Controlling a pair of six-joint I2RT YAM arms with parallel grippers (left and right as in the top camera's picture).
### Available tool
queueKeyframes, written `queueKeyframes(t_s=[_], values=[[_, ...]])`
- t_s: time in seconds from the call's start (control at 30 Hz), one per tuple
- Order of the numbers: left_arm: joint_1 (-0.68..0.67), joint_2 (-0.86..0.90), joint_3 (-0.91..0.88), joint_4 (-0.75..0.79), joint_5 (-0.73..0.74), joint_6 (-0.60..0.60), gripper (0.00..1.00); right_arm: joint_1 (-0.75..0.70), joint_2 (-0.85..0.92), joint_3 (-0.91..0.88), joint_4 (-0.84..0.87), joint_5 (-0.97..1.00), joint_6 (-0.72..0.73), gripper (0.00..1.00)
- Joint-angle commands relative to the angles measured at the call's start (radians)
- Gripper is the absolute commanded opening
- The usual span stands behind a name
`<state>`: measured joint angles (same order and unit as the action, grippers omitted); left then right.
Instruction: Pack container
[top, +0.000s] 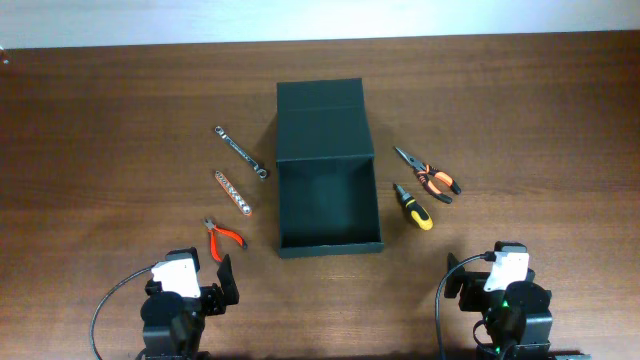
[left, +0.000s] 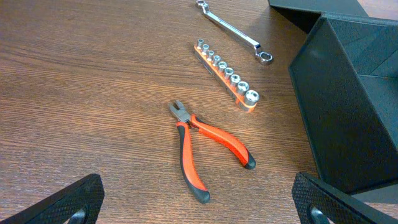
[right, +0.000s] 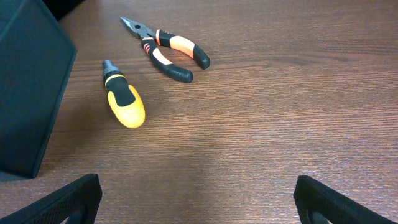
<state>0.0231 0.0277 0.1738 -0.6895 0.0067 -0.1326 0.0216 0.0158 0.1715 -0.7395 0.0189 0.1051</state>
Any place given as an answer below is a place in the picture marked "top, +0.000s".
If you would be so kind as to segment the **orange socket bit rail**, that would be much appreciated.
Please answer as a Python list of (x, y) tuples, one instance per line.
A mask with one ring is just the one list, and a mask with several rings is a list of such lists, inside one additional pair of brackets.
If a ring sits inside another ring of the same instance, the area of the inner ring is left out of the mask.
[(245, 216), (250, 216), (252, 214), (252, 207), (245, 201), (228, 178), (218, 170), (215, 171), (214, 177), (241, 213)]

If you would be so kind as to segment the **dark green box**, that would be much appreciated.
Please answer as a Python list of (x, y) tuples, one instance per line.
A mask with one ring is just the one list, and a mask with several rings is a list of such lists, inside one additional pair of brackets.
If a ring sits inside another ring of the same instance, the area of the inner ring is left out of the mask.
[(361, 79), (278, 84), (280, 257), (383, 250), (374, 158)]

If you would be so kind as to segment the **yellow black stubby screwdriver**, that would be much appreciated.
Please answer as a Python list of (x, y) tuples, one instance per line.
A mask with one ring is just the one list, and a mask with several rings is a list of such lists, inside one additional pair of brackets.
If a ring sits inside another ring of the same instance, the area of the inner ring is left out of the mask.
[(423, 231), (431, 230), (434, 223), (425, 208), (421, 206), (401, 185), (394, 183), (393, 188), (399, 196), (403, 210), (411, 221)]

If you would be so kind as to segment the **silver combination wrench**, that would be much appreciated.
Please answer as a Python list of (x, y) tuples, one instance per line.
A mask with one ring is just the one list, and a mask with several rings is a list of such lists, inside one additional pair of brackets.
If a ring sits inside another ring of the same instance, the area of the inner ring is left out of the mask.
[(231, 148), (233, 148), (253, 168), (262, 180), (269, 176), (268, 171), (251, 158), (239, 145), (237, 145), (222, 127), (216, 126), (214, 128), (214, 132), (218, 134)]

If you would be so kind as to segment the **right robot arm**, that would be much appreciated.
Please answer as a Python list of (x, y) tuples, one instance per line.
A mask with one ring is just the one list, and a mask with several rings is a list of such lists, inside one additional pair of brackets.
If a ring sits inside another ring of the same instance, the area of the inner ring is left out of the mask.
[(447, 254), (447, 272), (434, 299), (438, 357), (446, 357), (440, 316), (442, 297), (458, 298), (459, 309), (481, 315), (472, 328), (486, 330), (491, 341), (476, 340), (477, 359), (579, 360), (589, 354), (552, 352), (552, 292), (534, 282), (530, 254), (518, 242), (498, 241), (494, 248), (459, 260)]

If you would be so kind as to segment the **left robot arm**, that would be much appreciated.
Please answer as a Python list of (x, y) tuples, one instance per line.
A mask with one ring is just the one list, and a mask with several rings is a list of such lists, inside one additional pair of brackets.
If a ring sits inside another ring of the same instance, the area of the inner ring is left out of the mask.
[(239, 303), (239, 291), (228, 255), (218, 263), (218, 283), (201, 286), (200, 263), (194, 247), (169, 252), (151, 267), (143, 321), (143, 356), (147, 359), (210, 359), (200, 349), (206, 319), (223, 315)]

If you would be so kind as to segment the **orange black long-nose pliers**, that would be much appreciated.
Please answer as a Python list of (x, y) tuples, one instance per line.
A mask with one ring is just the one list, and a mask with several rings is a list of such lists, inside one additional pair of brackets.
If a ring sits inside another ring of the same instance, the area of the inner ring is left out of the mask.
[(446, 172), (443, 172), (429, 164), (426, 164), (419, 159), (415, 158), (411, 154), (406, 151), (394, 147), (396, 152), (400, 155), (400, 157), (413, 168), (414, 174), (417, 180), (421, 183), (423, 188), (435, 199), (446, 203), (451, 204), (453, 199), (444, 194), (440, 189), (438, 189), (432, 181), (432, 178), (439, 180), (444, 183), (454, 194), (460, 195), (461, 188), (458, 183)]

